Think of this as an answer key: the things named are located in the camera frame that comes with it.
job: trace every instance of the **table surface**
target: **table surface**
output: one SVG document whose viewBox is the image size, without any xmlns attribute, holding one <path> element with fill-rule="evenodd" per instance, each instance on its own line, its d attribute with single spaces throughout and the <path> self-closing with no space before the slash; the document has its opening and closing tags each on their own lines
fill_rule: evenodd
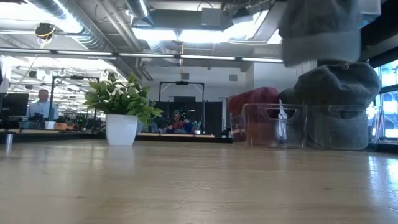
<svg viewBox="0 0 398 224">
<path fill-rule="evenodd" d="M 398 157 L 102 140 L 0 146 L 0 223 L 398 223 Z"/>
</svg>

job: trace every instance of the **computer monitor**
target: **computer monitor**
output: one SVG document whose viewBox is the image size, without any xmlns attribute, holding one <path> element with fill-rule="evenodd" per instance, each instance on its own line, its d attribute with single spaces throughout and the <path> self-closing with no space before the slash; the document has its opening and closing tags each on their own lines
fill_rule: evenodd
<svg viewBox="0 0 398 224">
<path fill-rule="evenodd" d="M 2 99 L 1 114 L 5 116 L 26 116 L 29 94 L 10 93 Z"/>
</svg>

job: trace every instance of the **ceiling vent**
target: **ceiling vent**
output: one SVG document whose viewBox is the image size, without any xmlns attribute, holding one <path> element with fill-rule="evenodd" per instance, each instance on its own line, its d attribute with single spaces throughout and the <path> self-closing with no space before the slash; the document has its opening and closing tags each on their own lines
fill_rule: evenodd
<svg viewBox="0 0 398 224">
<path fill-rule="evenodd" d="M 189 80 L 189 73 L 181 73 L 181 80 Z"/>
<path fill-rule="evenodd" d="M 229 80 L 231 82 L 237 82 L 238 81 L 238 75 L 230 74 L 229 75 Z"/>
</svg>

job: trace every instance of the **man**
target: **man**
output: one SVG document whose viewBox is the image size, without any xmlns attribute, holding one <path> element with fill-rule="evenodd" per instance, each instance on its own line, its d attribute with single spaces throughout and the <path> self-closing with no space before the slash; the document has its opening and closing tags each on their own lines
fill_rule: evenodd
<svg viewBox="0 0 398 224">
<path fill-rule="evenodd" d="M 49 118 L 49 109 L 50 109 L 50 102 L 49 102 L 49 92 L 47 90 L 40 90 L 39 91 L 39 100 L 36 103 L 30 104 L 29 108 L 27 109 L 26 116 L 28 118 L 35 116 L 35 113 L 42 114 L 43 118 Z M 52 105 L 54 117 L 53 120 L 59 118 L 58 108 L 53 103 Z"/>
</svg>

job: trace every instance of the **desk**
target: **desk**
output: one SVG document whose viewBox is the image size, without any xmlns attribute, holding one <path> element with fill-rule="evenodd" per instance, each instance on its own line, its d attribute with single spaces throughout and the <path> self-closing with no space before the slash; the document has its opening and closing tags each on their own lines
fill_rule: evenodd
<svg viewBox="0 0 398 224">
<path fill-rule="evenodd" d="M 0 160 L 0 223 L 396 224 L 397 159 L 232 144 L 16 143 Z"/>
</svg>

